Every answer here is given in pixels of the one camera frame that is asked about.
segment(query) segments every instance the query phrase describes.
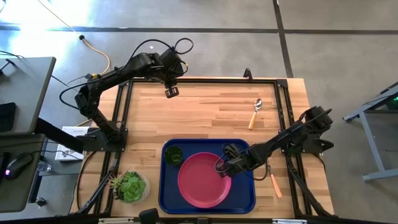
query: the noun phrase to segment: pink bowl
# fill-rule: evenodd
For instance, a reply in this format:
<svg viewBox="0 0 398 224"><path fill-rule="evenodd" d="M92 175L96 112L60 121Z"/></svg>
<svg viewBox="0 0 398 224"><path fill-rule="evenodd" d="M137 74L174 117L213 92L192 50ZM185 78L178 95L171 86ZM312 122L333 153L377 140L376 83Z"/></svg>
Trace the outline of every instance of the pink bowl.
<svg viewBox="0 0 398 224"><path fill-rule="evenodd" d="M190 156L178 172L182 197L198 208L211 208L221 203L231 188L230 177L220 177L214 164L220 157L209 152Z"/></svg>

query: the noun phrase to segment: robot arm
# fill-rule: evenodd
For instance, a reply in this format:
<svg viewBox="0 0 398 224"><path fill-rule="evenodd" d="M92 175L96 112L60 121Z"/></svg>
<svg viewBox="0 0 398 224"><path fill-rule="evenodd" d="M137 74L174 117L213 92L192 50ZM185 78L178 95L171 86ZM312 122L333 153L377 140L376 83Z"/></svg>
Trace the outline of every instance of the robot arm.
<svg viewBox="0 0 398 224"><path fill-rule="evenodd" d="M322 151L333 147L333 143L319 139L322 133L330 129L330 124L333 122L328 116L330 111L331 109L324 111L322 107L314 106L306 110L288 129L267 142L250 146L243 152L239 152L233 144L226 146L223 149L226 160L215 165L217 173L222 177L226 175L233 177L239 172L254 170L265 164L272 152L280 147L286 147L285 153L288 154L301 153L303 145L320 147Z"/></svg>
<svg viewBox="0 0 398 224"><path fill-rule="evenodd" d="M182 63L185 66L187 64L178 56L184 53L179 53L175 50L175 47L170 46L162 55L140 53L130 58L121 68L115 67L113 71L104 75L91 77L75 96L80 113L96 123L103 132L106 142L120 142L123 136L116 123L108 121L98 109L102 92L132 78L141 77L163 83L166 88L166 97L175 97L179 94L176 87L176 78L181 77L186 72L183 71Z"/></svg>

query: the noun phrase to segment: gray floor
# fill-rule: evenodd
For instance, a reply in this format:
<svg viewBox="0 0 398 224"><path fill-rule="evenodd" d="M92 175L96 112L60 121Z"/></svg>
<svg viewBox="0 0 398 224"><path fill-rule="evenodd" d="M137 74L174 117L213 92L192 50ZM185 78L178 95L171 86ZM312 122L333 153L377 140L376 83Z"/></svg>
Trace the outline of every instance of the gray floor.
<svg viewBox="0 0 398 224"><path fill-rule="evenodd" d="M56 57L53 75L64 82L104 69L105 59L88 49L74 33L43 31L42 27L62 24L40 4L24 1L28 7L21 9L21 1L8 1L0 13L1 22L25 24L21 31L0 31L0 48L26 57ZM73 26L277 28L272 0L167 3L52 0L51 3L59 16ZM279 0L279 5L285 29L398 29L395 13L398 2L393 0ZM183 56L190 65L187 75L240 77L249 67L255 77L286 77L278 34L85 32L84 35L109 55L112 66L124 64L143 40L158 38L172 44L181 37L189 37L195 48ZM397 222L398 177L363 183L362 174L376 171L368 142L359 122L346 124L341 120L343 115L397 81L397 36L287 34L286 40L294 77L305 79L310 104L333 108L333 127L323 138L335 143L325 153L324 160L336 214ZM144 52L162 50L164 47L158 44L141 48ZM62 89L61 83L51 81L40 116L58 127L82 122L84 117L58 101ZM73 102L73 94L71 91L65 98ZM398 153L391 152L389 157L397 156ZM0 219L66 214L75 179L75 175L44 177L39 195L47 197L46 207L39 210L28 205L23 212L2 214Z"/></svg>

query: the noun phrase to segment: blue tray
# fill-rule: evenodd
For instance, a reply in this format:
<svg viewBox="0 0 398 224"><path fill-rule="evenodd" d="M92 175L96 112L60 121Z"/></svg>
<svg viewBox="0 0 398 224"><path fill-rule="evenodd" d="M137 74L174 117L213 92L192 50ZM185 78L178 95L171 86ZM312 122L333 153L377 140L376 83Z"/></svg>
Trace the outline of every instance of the blue tray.
<svg viewBox="0 0 398 224"><path fill-rule="evenodd" d="M232 186L228 196L213 208L196 208L182 197L178 185L178 167L171 166L164 161L164 151L171 145L182 149L183 159L199 153L211 152L222 156L224 144L235 144L240 149L249 147L242 139L171 139L162 149L162 165L160 167L159 205L165 213L169 214L245 214L254 208L256 194L254 192L253 172L247 172L248 176L240 173L232 178Z"/></svg>

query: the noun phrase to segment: green cup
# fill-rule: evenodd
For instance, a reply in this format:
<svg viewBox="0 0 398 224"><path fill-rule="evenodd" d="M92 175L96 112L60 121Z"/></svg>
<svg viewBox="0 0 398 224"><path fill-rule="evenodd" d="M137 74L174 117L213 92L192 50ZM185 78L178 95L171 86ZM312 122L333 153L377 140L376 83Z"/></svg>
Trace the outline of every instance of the green cup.
<svg viewBox="0 0 398 224"><path fill-rule="evenodd" d="M166 163L173 166L180 166L182 164L182 157L182 150L178 146L169 146L164 152Z"/></svg>

